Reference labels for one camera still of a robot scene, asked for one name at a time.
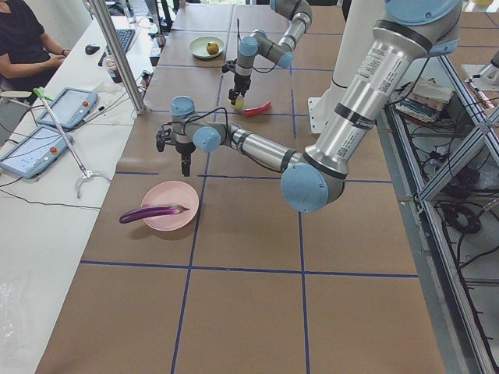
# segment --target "screen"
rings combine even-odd
[[[67,90],[50,108],[55,113],[55,117],[59,123],[67,125],[86,99],[88,99],[87,92]],[[45,113],[42,120],[53,123],[48,113]]]
[[[30,170],[61,139],[58,132],[41,127],[27,141],[7,156],[2,163],[23,173]]]

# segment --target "green plate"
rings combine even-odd
[[[209,55],[206,46],[208,43],[218,44],[218,53],[216,55]],[[224,51],[225,43],[217,37],[198,37],[189,44],[190,53],[202,60],[209,60],[218,57]]]

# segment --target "keyboard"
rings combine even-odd
[[[116,33],[118,34],[119,43],[122,45],[123,51],[127,52],[130,49],[130,45],[133,40],[133,36],[135,35],[134,29],[117,29]],[[106,57],[106,52],[104,52],[101,56],[101,59],[98,62],[99,66],[102,66],[102,62],[104,61],[104,57]]]

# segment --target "red chili pepper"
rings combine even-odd
[[[244,115],[246,117],[251,117],[253,115],[260,115],[270,107],[271,107],[271,102],[269,101],[268,103],[266,103],[265,105],[262,105],[261,107],[245,109]]]

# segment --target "black shirt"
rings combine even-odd
[[[45,32],[24,0],[8,0],[10,13],[0,12],[0,56],[9,55],[12,64],[32,64],[50,59],[40,36]],[[45,86],[54,75],[50,69],[36,76],[7,79],[15,90],[31,91]]]

